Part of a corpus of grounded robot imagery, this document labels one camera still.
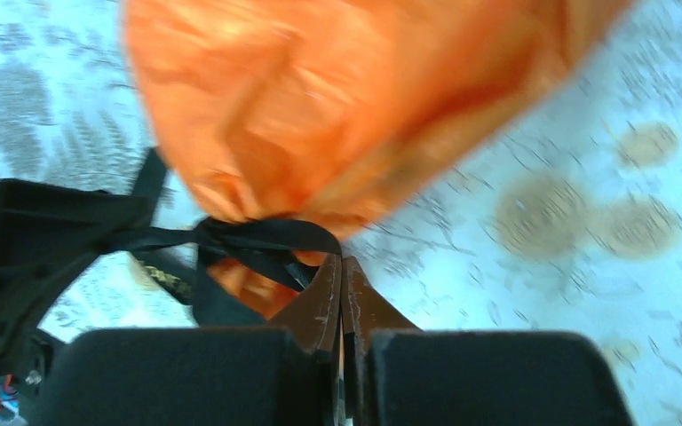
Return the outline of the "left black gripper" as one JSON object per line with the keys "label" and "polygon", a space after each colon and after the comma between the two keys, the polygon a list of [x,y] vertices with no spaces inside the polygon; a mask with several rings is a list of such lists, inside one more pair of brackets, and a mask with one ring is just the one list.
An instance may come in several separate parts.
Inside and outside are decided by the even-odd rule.
{"label": "left black gripper", "polygon": [[50,259],[49,237],[117,248],[119,237],[148,226],[153,209],[144,196],[0,179],[0,377],[21,406],[37,402],[62,347],[39,323],[101,256],[90,249]]}

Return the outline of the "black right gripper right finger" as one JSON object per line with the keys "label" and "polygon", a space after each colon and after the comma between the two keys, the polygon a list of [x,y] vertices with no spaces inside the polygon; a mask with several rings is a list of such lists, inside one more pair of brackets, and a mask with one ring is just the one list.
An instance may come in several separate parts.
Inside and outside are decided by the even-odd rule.
{"label": "black right gripper right finger", "polygon": [[356,425],[630,425],[601,350],[567,331],[424,331],[343,262],[345,410]]}

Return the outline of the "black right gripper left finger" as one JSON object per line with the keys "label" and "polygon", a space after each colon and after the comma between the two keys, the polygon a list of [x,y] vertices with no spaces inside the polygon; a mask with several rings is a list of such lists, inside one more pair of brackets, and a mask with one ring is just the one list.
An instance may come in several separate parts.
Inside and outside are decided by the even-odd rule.
{"label": "black right gripper left finger", "polygon": [[258,327],[110,328],[55,359],[41,425],[335,425],[342,259]]}

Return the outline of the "orange wrapping paper sheet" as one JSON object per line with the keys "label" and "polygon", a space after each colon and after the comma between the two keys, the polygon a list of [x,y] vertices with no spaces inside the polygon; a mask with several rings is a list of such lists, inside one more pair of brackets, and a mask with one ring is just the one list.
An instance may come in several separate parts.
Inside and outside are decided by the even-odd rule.
{"label": "orange wrapping paper sheet", "polygon": [[386,217],[579,68],[629,1],[128,1],[159,152],[206,214]]}

